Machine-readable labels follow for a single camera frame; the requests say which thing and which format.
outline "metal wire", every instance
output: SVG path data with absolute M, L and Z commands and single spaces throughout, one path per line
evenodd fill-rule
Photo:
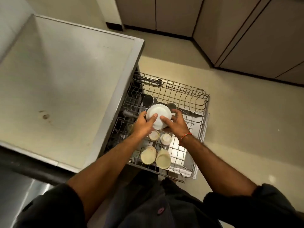
M 142 99 L 145 95 L 156 97 L 158 103 L 161 104 L 175 103 L 182 111 L 190 132 L 200 141 L 202 140 L 207 119 L 209 95 L 199 88 L 165 80 L 146 73 L 135 72 L 108 140 L 106 150 L 110 150 L 131 134 L 132 125 L 136 121 L 136 117 L 140 112 L 147 110 L 142 104 Z M 144 139 L 133 153 L 129 164 L 180 182 L 184 182 L 185 178 L 193 177 L 194 172 L 197 170 L 195 162 L 187 150 L 178 145 L 178 139 L 173 134 L 171 135 L 172 142 L 169 146 L 164 146 L 159 140 L 153 142 L 149 138 Z M 171 155 L 170 167 L 162 170 L 157 167 L 155 162 L 150 165 L 142 163 L 140 154 L 146 146 L 154 146 L 157 150 L 161 148 L 167 149 Z

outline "brown stain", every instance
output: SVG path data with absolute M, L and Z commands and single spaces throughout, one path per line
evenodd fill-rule
M 45 114 L 42 117 L 43 117 L 44 120 L 46 120 L 46 119 L 48 119 L 50 117 L 50 115 L 49 114 Z

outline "pink button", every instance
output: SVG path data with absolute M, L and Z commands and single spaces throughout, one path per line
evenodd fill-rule
M 165 210 L 164 207 L 160 208 L 160 209 L 157 211 L 157 214 L 158 214 L 158 215 L 159 215 L 159 214 L 162 214 L 164 210 Z

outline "person's left arm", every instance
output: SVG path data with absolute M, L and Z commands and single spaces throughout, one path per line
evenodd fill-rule
M 54 224 L 85 227 L 106 198 L 132 153 L 153 130 L 154 114 L 147 122 L 140 113 L 133 133 L 123 142 L 61 184 L 32 200 L 20 213 L 14 227 L 53 227 Z

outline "black sleeve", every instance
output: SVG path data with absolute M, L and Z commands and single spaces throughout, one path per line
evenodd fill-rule
M 83 205 L 76 192 L 61 184 L 33 199 L 14 227 L 86 227 Z
M 304 227 L 287 198 L 274 186 L 258 186 L 252 196 L 209 193 L 204 206 L 210 216 L 239 227 Z

